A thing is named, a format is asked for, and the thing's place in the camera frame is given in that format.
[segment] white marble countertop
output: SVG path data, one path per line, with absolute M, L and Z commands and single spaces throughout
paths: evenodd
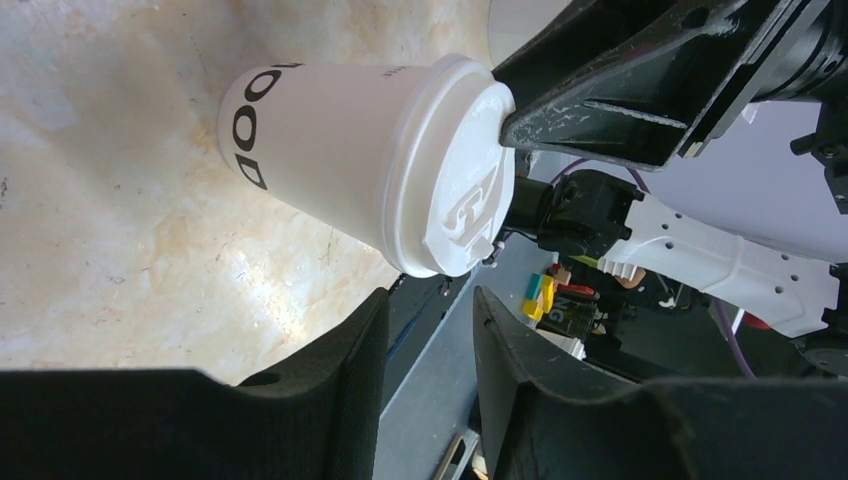
M 233 174 L 220 98 L 277 62 L 490 63 L 487 16 L 488 0 L 3 2 L 0 367 L 235 383 L 332 328 L 397 272 Z

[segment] screw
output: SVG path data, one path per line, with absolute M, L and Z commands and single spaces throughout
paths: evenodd
M 821 147 L 819 147 L 819 153 L 821 153 L 824 158 L 827 158 L 829 160 L 836 157 L 836 155 L 839 153 L 839 150 L 836 148 L 836 145 L 828 143 L 827 145 L 822 145 Z

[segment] white cup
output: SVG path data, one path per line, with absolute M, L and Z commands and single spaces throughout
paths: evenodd
M 286 64 L 253 69 L 218 116 L 221 151 L 253 185 L 380 250 L 416 277 L 462 275 L 503 224 L 515 109 L 484 65 Z

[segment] yellow object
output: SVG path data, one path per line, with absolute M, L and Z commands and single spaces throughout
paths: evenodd
M 538 300 L 524 300 L 524 306 L 521 307 L 521 311 L 524 312 L 524 315 L 537 322 L 542 319 L 542 315 L 544 314 Z
M 540 321 L 542 315 L 551 311 L 554 308 L 554 292 L 556 291 L 556 282 L 553 277 L 542 275 L 542 284 L 539 288 L 539 295 L 535 299 L 525 299 L 521 311 L 532 318 L 534 321 Z
M 542 289 L 539 292 L 539 297 L 542 300 L 542 311 L 548 313 L 554 308 L 554 292 L 556 291 L 556 281 L 553 277 L 547 275 L 542 276 Z

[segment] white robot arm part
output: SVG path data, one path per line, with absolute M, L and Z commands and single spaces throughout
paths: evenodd
M 796 338 L 827 327 L 839 280 L 831 264 L 765 247 L 681 215 L 646 194 L 630 206 L 627 240 L 618 240 L 598 268 L 631 276 L 635 267 L 659 273 L 724 300 Z

